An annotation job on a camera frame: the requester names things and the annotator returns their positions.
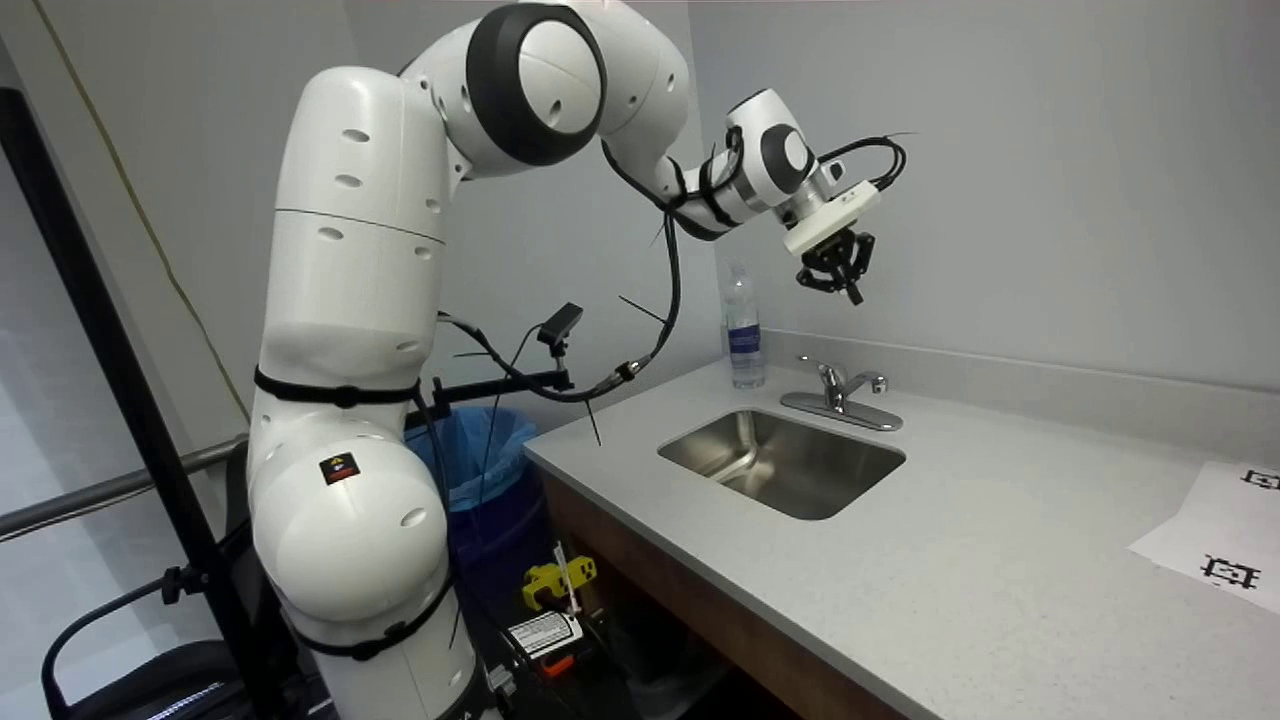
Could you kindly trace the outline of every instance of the faucet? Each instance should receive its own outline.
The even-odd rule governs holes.
[[[848,405],[852,392],[866,388],[881,395],[886,374],[883,370],[856,370],[848,380],[848,370],[841,364],[822,364],[817,356],[794,356],[799,364],[813,364],[817,374],[822,380],[822,395],[828,395],[828,407],[841,410]]]
[[[841,415],[848,425],[871,427],[871,430],[891,430],[905,427],[900,415],[856,405],[852,392],[871,388],[875,395],[883,392],[886,374],[883,370],[848,370],[841,364],[817,358],[817,356],[794,356],[799,364],[813,364],[817,374],[822,380],[822,392],[785,392],[778,405],[799,407],[799,410],[818,410],[818,415]]]

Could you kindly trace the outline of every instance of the stainless steel sink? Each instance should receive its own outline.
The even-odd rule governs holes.
[[[907,459],[767,410],[728,410],[660,457],[799,518],[837,515]]]

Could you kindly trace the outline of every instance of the trash can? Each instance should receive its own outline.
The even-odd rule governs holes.
[[[532,425],[503,407],[454,407],[404,430],[449,507],[449,556],[471,633],[477,619],[506,626],[523,569],[551,556],[551,518],[523,459],[527,434]]]

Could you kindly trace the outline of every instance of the yellow object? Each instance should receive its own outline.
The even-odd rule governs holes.
[[[523,571],[519,597],[523,597],[523,607],[542,610],[546,603],[568,599],[568,589],[577,590],[577,589],[587,589],[593,578],[596,578],[596,560],[593,556],[572,556],[563,563],[563,574],[560,574],[560,563],[532,563]]]

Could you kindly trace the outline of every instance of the bottle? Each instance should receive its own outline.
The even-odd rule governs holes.
[[[724,351],[731,388],[762,385],[755,282],[741,264],[731,264],[731,281],[724,290]]]

